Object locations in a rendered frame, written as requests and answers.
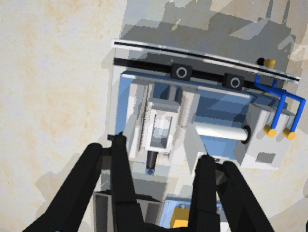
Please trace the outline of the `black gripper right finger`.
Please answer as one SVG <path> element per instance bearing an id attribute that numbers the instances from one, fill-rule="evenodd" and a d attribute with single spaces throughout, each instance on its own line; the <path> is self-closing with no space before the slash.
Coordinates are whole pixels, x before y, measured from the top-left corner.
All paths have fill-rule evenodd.
<path id="1" fill-rule="evenodd" d="M 231 232 L 275 232 L 236 164 L 215 162 L 194 124 L 187 123 L 183 146 L 194 177 L 187 227 L 221 232 L 217 191 Z"/>

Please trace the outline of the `light grey rectangular block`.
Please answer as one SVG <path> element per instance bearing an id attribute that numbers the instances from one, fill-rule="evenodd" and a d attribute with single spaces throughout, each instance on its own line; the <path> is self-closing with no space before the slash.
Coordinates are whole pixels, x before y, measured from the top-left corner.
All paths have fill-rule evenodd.
<path id="1" fill-rule="evenodd" d="M 220 214 L 220 227 L 221 227 L 221 232 L 226 232 L 228 227 L 229 227 L 229 224 L 227 222 L 227 219 L 225 217 L 225 213 L 224 211 L 218 211 L 217 210 L 217 213 Z"/>

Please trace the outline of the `yellow-orange block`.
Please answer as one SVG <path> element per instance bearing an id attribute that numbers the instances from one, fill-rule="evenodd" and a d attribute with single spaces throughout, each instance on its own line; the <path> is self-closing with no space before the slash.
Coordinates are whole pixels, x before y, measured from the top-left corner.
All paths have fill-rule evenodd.
<path id="1" fill-rule="evenodd" d="M 170 228 L 187 226 L 189 218 L 189 210 L 187 208 L 174 208 L 169 226 Z"/>

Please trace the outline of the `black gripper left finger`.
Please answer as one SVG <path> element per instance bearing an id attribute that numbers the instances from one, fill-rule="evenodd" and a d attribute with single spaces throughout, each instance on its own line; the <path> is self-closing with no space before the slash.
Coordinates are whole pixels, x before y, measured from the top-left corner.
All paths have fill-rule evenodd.
<path id="1" fill-rule="evenodd" d="M 111 147 L 90 143 L 45 213 L 22 232 L 78 232 L 102 170 L 110 170 L 114 232 L 146 232 L 128 159 L 136 120 L 130 114 L 124 131 L 112 136 Z"/>

